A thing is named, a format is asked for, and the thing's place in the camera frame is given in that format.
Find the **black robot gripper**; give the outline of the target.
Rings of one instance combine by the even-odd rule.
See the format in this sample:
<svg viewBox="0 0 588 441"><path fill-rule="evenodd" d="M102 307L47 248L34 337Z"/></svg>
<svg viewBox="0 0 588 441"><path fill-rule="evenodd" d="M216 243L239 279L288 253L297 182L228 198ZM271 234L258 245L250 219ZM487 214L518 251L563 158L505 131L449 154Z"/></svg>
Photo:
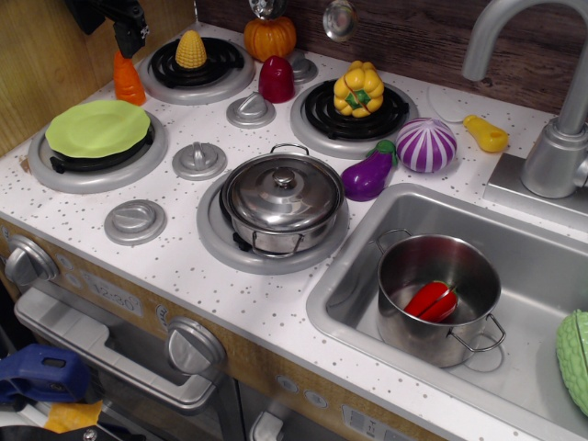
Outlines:
<svg viewBox="0 0 588 441"><path fill-rule="evenodd" d="M65 0L64 3L86 35L91 35L106 19L111 20L119 51L125 59L131 59L145 46L150 30L138 1Z"/></svg>

